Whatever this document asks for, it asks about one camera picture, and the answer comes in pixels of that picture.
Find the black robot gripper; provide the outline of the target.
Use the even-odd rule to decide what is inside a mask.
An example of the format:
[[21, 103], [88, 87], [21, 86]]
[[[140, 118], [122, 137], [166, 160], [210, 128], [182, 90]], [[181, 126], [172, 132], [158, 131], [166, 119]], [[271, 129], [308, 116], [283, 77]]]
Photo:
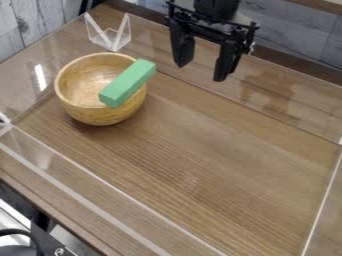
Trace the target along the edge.
[[234, 72], [241, 53], [249, 54], [260, 25], [238, 11], [240, 0], [166, 0], [173, 62], [184, 67], [193, 59], [194, 39], [190, 33], [220, 44], [213, 80], [221, 82]]

